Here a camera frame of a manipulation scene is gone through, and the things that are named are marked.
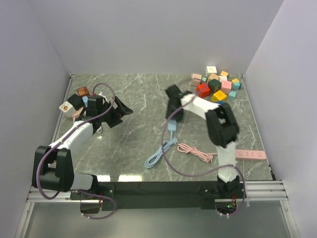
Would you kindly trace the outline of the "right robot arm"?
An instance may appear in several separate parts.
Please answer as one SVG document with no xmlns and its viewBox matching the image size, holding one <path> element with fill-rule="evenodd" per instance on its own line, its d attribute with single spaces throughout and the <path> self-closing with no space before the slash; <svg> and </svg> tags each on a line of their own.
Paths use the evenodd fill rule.
<svg viewBox="0 0 317 238">
<path fill-rule="evenodd" d="M 227 103 L 209 102 L 190 91 L 181 92 L 175 84 L 165 92 L 168 96 L 166 119 L 179 122 L 186 110 L 206 120 L 208 136 L 217 151 L 217 192 L 221 197 L 230 197 L 238 189 L 241 178 L 235 169 L 239 126 L 231 107 Z"/>
</svg>

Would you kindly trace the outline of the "dark green cube plug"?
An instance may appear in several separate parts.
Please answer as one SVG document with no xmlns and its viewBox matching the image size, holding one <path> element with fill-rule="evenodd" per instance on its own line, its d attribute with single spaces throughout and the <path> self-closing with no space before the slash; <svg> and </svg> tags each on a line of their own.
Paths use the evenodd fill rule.
<svg viewBox="0 0 317 238">
<path fill-rule="evenodd" d="M 221 82 L 217 79 L 212 79 L 208 82 L 208 87 L 212 94 L 219 91 L 221 89 Z"/>
</svg>

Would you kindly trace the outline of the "black cube plug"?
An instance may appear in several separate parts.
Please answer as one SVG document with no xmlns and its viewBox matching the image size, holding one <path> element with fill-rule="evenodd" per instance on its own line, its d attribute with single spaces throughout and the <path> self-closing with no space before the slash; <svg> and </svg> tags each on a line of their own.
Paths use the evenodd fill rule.
<svg viewBox="0 0 317 238">
<path fill-rule="evenodd" d="M 70 96 L 67 99 L 67 102 L 69 102 L 76 111 L 85 106 L 82 98 L 77 94 L 73 94 L 72 96 Z"/>
</svg>

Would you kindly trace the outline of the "maroon patterned cube plug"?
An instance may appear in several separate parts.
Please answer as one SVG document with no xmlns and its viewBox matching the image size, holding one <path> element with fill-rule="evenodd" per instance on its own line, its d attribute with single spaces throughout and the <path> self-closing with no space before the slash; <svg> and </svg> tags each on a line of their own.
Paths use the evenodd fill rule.
<svg viewBox="0 0 317 238">
<path fill-rule="evenodd" d="M 85 96 L 90 96 L 90 92 L 88 90 L 88 88 L 86 86 L 83 86 L 83 87 L 80 87 L 80 88 L 77 88 L 77 94 L 80 96 L 80 97 L 85 97 Z"/>
</svg>

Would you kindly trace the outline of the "beige cube plug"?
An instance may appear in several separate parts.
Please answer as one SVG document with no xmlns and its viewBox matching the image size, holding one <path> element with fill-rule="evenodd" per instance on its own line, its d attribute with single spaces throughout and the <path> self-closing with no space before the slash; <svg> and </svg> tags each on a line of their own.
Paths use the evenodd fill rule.
<svg viewBox="0 0 317 238">
<path fill-rule="evenodd" d="M 217 81 L 219 81 L 219 79 L 220 79 L 219 75 L 212 73 L 212 74 L 208 77 L 207 82 L 209 82 L 209 81 L 211 81 L 211 80 L 214 80 L 214 79 L 217 80 Z"/>
</svg>

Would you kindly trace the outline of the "small blue plug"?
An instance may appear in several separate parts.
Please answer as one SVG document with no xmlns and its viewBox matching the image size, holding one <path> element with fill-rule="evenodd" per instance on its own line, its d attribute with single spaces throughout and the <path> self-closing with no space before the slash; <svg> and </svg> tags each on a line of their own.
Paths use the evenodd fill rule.
<svg viewBox="0 0 317 238">
<path fill-rule="evenodd" d="M 82 100 L 84 102 L 85 107 L 87 107 L 87 105 L 88 105 L 88 97 L 84 96 L 84 97 L 82 97 Z"/>
</svg>

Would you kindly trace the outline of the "white cartoon cube plug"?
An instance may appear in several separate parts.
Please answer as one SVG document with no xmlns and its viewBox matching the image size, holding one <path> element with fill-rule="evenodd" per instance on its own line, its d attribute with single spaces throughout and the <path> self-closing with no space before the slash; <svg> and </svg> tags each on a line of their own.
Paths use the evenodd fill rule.
<svg viewBox="0 0 317 238">
<path fill-rule="evenodd" d="M 59 109 L 62 112 L 62 114 L 67 118 L 71 118 L 73 114 L 76 112 L 74 106 L 69 102 L 64 102 L 62 105 L 59 106 Z"/>
</svg>

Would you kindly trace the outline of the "red cube plug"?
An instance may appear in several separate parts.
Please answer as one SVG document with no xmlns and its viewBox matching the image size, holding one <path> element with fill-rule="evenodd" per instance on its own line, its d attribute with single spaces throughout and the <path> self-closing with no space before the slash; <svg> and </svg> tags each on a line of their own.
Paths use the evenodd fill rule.
<svg viewBox="0 0 317 238">
<path fill-rule="evenodd" d="M 205 98 L 211 94 L 211 90 L 207 84 L 200 84 L 196 88 L 196 93 L 200 98 Z"/>
</svg>

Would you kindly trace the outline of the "light blue power strip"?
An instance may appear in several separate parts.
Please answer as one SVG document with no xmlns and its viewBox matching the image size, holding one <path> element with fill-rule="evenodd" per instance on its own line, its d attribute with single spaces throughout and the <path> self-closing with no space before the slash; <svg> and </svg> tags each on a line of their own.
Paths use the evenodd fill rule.
<svg viewBox="0 0 317 238">
<path fill-rule="evenodd" d="M 177 121 L 174 119 L 171 119 L 168 122 L 167 128 L 170 132 L 175 132 L 177 130 Z"/>
</svg>

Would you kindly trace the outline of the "pink power strip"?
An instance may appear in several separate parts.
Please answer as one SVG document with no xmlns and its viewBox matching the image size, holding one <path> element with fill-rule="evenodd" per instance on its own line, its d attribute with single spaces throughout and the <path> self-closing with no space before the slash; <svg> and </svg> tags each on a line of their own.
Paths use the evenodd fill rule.
<svg viewBox="0 0 317 238">
<path fill-rule="evenodd" d="M 236 158 L 243 160 L 266 160 L 265 151 L 259 150 L 236 150 Z"/>
<path fill-rule="evenodd" d="M 77 119 L 77 118 L 79 118 L 83 113 L 84 113 L 84 108 L 80 108 L 80 109 L 77 110 L 71 117 L 72 117 L 73 119 Z"/>
</svg>

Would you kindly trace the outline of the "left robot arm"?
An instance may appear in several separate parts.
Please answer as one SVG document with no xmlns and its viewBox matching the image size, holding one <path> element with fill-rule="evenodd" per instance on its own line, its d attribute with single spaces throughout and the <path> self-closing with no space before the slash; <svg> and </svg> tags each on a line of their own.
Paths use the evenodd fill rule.
<svg viewBox="0 0 317 238">
<path fill-rule="evenodd" d="M 71 129 L 58 141 L 49 146 L 39 146 L 35 151 L 32 186 L 58 192 L 81 189 L 87 199 L 98 196 L 99 187 L 94 184 L 97 177 L 89 174 L 75 174 L 72 153 L 82 143 L 94 135 L 105 122 L 110 128 L 122 123 L 122 118 L 133 113 L 118 97 L 108 102 L 103 96 L 88 97 L 87 103 L 72 95 L 67 105 L 77 103 L 80 106 L 79 117 Z"/>
</svg>

